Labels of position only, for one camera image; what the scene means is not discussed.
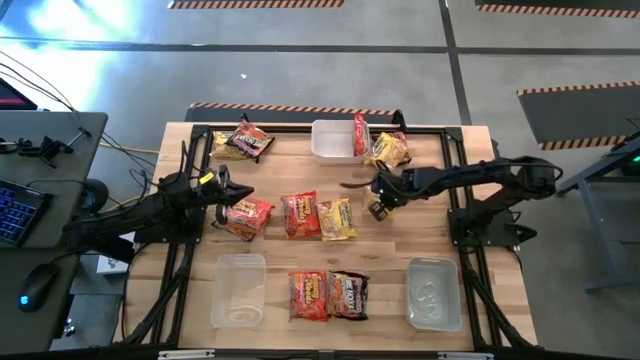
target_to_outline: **snack bag packaging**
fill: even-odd
[[[240,228],[254,233],[260,233],[271,217],[271,210],[275,206],[254,197],[246,197],[237,204],[225,209],[225,216],[229,224],[237,224]]]
[[[345,240],[357,236],[351,217],[349,199],[318,203],[318,217],[322,228],[322,240]]]
[[[324,272],[290,272],[289,319],[327,321],[327,276]]]
[[[387,164],[388,167],[393,168],[402,162],[408,151],[409,149],[402,141],[392,135],[382,133],[371,148],[371,154],[365,162],[374,164],[377,160],[380,160]]]
[[[330,271],[327,313],[349,320],[367,320],[368,285],[368,276],[346,271]]]
[[[247,120],[242,120],[227,140],[227,145],[236,147],[242,154],[258,162],[260,154],[273,143],[273,140],[275,140],[274,137],[269,136]]]
[[[233,235],[239,237],[244,242],[253,241],[253,238],[256,237],[256,233],[248,231],[238,224],[227,223],[226,225],[220,225],[220,224],[214,223],[214,226],[220,229],[227,230]]]
[[[285,231],[289,237],[322,234],[316,209],[315,191],[283,196],[282,204],[284,205]]]
[[[359,112],[353,119],[353,156],[361,156],[367,153],[367,133],[364,117]]]
[[[404,136],[404,133],[401,132],[401,131],[396,131],[396,132],[393,132],[393,133],[391,133],[389,135],[391,135],[394,138],[398,139],[402,143],[402,145],[404,145],[407,148],[407,152],[402,157],[402,160],[400,160],[400,163],[398,164],[398,166],[406,165],[406,164],[410,163],[411,160],[412,160],[412,157],[411,157],[411,154],[409,154],[409,143],[407,142],[407,137]],[[372,138],[373,138],[373,141],[377,141],[379,136],[372,137]]]
[[[227,145],[227,141],[233,135],[232,131],[213,132],[213,150],[211,156],[219,160],[244,160],[247,156],[236,147]]]

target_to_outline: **wooden tabletop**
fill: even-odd
[[[155,173],[156,181],[178,169],[181,141],[188,143],[193,125],[167,124]],[[463,126],[462,131],[469,163],[493,159],[487,127]],[[245,243],[226,231],[209,226],[215,209],[209,207],[202,241],[196,247],[191,270],[180,347],[472,350],[459,258],[451,245],[447,229],[445,213],[450,207],[448,194],[445,192],[428,201],[414,201],[397,209],[393,221],[377,222],[362,210],[362,189],[347,190],[338,185],[340,182],[370,180],[373,169],[362,165],[320,166],[311,156],[310,134],[274,135],[274,144],[261,157],[259,164],[249,160],[224,162],[234,182],[254,186],[254,196],[272,203],[275,209],[266,233],[257,236],[251,243]],[[411,166],[444,166],[440,143],[435,137],[410,135],[407,138],[413,156]],[[212,168],[217,168],[218,164],[212,159]],[[497,185],[482,185],[474,187],[474,192],[477,198],[484,199],[497,189]],[[320,201],[350,198],[358,237],[337,242],[288,240],[280,197],[311,190],[318,192]],[[154,244],[135,260],[127,292],[128,332],[140,322],[158,297],[166,253],[166,245]],[[266,302],[259,327],[214,329],[209,321],[216,261],[226,253],[258,253],[266,258]],[[504,249],[487,248],[486,253],[496,302],[524,338],[536,343],[517,260]],[[458,264],[462,310],[460,331],[420,331],[407,323],[405,272],[413,257],[448,258]],[[292,270],[347,270],[370,276],[367,305],[370,319],[365,322],[337,318],[328,322],[289,321],[287,273]],[[486,311],[479,298],[477,301],[483,334],[489,339]],[[169,305],[167,314],[163,339],[170,327],[173,303]]]

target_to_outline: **orange and black stripe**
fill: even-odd
[[[512,14],[539,14],[539,15],[589,16],[589,17],[640,19],[640,11],[636,11],[636,10],[566,8],[566,7],[550,7],[550,6],[520,6],[520,5],[497,5],[497,4],[476,5],[476,8],[479,11],[484,11],[484,12],[499,12],[499,13],[512,13]]]
[[[228,103],[193,103],[191,108],[207,109],[237,109],[237,110],[267,110],[267,111],[287,111],[306,112],[319,114],[355,114],[360,112],[363,115],[385,115],[391,116],[394,110],[372,110],[356,108],[336,108],[321,106],[286,106],[286,105],[253,105],[253,104],[228,104]]]
[[[540,149],[549,151],[549,150],[565,150],[565,149],[579,149],[579,148],[587,148],[587,147],[596,147],[596,146],[613,146],[620,144],[624,141],[626,136],[603,136],[603,137],[594,137],[587,139],[571,139],[571,140],[560,140],[560,141],[547,141],[543,143],[539,143]]]
[[[169,9],[282,9],[341,7],[344,0],[186,0],[172,1]]]
[[[525,89],[525,90],[518,90],[518,96],[530,95],[530,94],[565,92],[565,91],[616,89],[616,88],[622,88],[627,86],[640,86],[640,81],[621,81],[621,82],[615,82],[615,83],[595,84],[595,85],[572,85],[572,86],[556,86],[556,87],[549,87],[549,88]]]

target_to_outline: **yellow snack bag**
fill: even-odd
[[[382,133],[371,148],[371,156],[367,158],[366,163],[375,164],[377,160],[381,160],[388,167],[395,167],[405,159],[408,152],[405,142],[393,135]]]
[[[351,221],[351,203],[349,199],[336,201],[324,201],[316,205],[320,228],[322,228],[322,240],[346,240],[357,236]]]
[[[213,149],[211,156],[221,160],[244,160],[247,157],[237,148],[227,145],[227,140],[233,135],[233,131],[214,131]]]

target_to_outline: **concrete floor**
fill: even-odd
[[[13,1],[0,21],[5,37],[0,44],[56,84],[77,108],[107,112],[107,132],[139,148],[158,149],[164,124],[182,121],[189,104],[198,101],[401,108],[413,124],[460,124],[449,57],[442,53],[193,52],[187,46],[184,52],[69,51],[48,41],[29,48],[23,41],[152,43],[157,49],[159,44],[447,45],[438,0],[348,0],[342,8],[321,10],[181,11],[166,5],[162,0]],[[449,0],[448,5],[458,46],[640,47],[640,20],[480,13],[471,0]],[[471,121],[490,127],[503,156],[543,157],[570,176],[605,149],[541,152],[516,91],[637,80],[640,57],[461,55],[460,69]],[[59,109],[24,92],[43,107]],[[113,150],[100,149],[91,176],[124,200],[139,192],[126,176],[133,166]],[[640,288],[593,295],[582,290],[602,266],[578,194],[519,208],[524,210],[521,222],[539,231],[521,256],[540,344],[637,358]],[[83,263],[73,291],[102,296],[76,297],[71,317],[78,334],[56,341],[54,348],[104,345],[113,331],[113,295],[121,292],[122,279],[92,275],[95,257]],[[80,322],[104,326],[89,330]]]

